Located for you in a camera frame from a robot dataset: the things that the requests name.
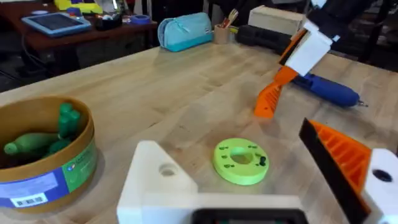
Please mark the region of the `white orange left gripper right finger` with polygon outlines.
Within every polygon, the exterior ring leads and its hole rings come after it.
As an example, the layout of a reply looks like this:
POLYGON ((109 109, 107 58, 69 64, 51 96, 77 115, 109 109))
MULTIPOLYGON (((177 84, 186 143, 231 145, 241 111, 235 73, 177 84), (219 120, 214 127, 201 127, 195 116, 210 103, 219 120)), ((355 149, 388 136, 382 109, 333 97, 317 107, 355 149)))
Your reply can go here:
POLYGON ((349 223, 397 224, 397 156, 314 120, 299 137, 349 223))

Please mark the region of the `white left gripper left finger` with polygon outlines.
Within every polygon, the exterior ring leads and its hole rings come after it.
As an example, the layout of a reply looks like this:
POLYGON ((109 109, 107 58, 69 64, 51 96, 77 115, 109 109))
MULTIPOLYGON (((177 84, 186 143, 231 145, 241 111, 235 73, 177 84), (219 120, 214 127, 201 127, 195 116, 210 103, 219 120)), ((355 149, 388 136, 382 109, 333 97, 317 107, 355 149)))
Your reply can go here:
POLYGON ((155 141, 134 151, 117 206, 119 223, 190 223, 195 181, 155 141))

